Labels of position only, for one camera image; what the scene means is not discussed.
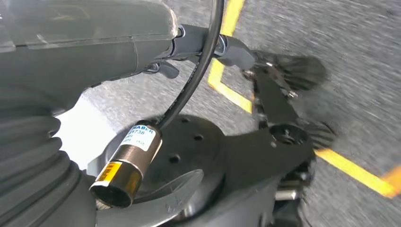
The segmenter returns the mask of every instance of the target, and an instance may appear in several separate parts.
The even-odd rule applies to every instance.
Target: bolt
[[[295,91],[289,91],[288,95],[289,95],[291,98],[298,98],[298,94],[297,94]]]
[[[251,70],[244,70],[243,73],[246,74],[246,75],[249,75],[249,76],[255,75],[255,73],[253,71],[251,71]]]

